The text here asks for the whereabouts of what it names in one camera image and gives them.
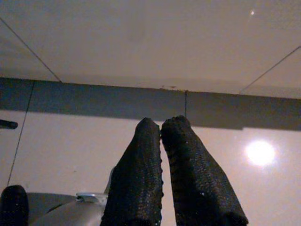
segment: tile grout line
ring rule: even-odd
[[[62,82],[62,80],[46,65],[46,63],[23,41],[23,39],[3,20],[2,17],[0,17],[0,21],[4,23],[4,25],[19,39],[20,42],[25,45],[25,47],[46,67],[48,71],[59,81]]]
[[[185,117],[187,117],[187,90],[185,91]]]
[[[22,123],[21,132],[20,132],[20,136],[19,136],[19,139],[18,139],[18,144],[17,144],[17,147],[16,147],[16,152],[15,152],[14,160],[13,160],[13,163],[12,163],[12,166],[11,166],[11,169],[10,169],[7,186],[10,183],[10,179],[11,179],[11,176],[12,176],[12,173],[13,173],[13,169],[14,169],[14,165],[15,165],[15,161],[16,161],[16,157],[17,157],[17,153],[18,153],[18,148],[19,148],[19,145],[20,145],[21,136],[22,136],[24,125],[25,125],[25,120],[26,120],[27,112],[29,110],[30,102],[31,102],[31,99],[32,99],[34,84],[35,84],[35,81],[33,81],[33,84],[32,84],[32,89],[31,89],[31,92],[30,92],[30,96],[29,96],[29,100],[28,100],[28,104],[27,104],[27,108],[26,108],[24,120],[23,120],[23,123]]]
[[[294,52],[296,52],[298,49],[300,49],[301,46],[298,46],[297,48],[295,48],[292,52],[290,52],[289,54],[287,54],[284,58],[282,58],[280,61],[278,61],[276,64],[274,64],[270,69],[268,69],[266,72],[264,72],[262,75],[260,75],[257,79],[255,79],[254,81],[252,81],[249,85],[247,85],[246,87],[244,87],[241,91],[239,91],[238,94],[242,94],[242,92],[244,92],[246,89],[248,89],[250,86],[252,86],[254,83],[256,83],[259,79],[261,79],[264,75],[266,75],[268,72],[270,72],[271,70],[273,70],[278,64],[280,64],[281,62],[283,62],[285,59],[287,59],[291,54],[293,54]]]

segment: bright light spot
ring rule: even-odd
[[[249,159],[255,164],[264,166],[273,162],[275,151],[272,145],[265,141],[254,141],[246,148]]]

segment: black handle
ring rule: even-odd
[[[0,129],[15,129],[18,123],[14,121],[5,121],[0,119]]]

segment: knit texture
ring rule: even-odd
[[[159,126],[144,118],[114,168],[101,226],[159,226],[162,169]]]
[[[184,116],[162,125],[178,226],[245,226],[248,220],[218,163]]]

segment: black object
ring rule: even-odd
[[[162,169],[159,126],[144,118],[114,168],[101,226],[159,226]]]
[[[28,199],[20,185],[6,187],[0,198],[0,226],[27,226]]]
[[[245,226],[248,220],[218,163],[184,116],[161,130],[167,152],[178,226]]]
[[[0,119],[0,128],[1,129],[15,129],[18,127],[18,123],[14,121],[6,121]]]

